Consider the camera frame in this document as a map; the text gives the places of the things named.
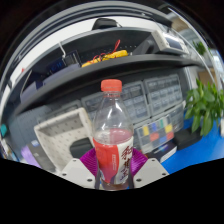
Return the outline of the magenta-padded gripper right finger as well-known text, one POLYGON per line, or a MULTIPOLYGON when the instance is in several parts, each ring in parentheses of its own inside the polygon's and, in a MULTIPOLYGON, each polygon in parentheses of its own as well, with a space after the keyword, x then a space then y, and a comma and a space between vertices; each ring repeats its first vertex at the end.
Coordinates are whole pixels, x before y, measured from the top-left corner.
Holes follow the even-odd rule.
POLYGON ((130 188, 146 186, 168 175, 169 173, 156 158, 147 158, 137 149, 133 149, 129 168, 130 188))

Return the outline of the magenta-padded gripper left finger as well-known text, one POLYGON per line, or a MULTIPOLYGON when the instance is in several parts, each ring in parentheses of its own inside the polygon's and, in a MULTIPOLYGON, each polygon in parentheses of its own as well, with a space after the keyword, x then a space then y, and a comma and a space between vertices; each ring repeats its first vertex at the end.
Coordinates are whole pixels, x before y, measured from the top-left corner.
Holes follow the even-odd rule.
POLYGON ((73 158, 61 171, 60 176, 84 188, 98 188, 98 163, 95 149, 89 150, 80 159, 73 158))

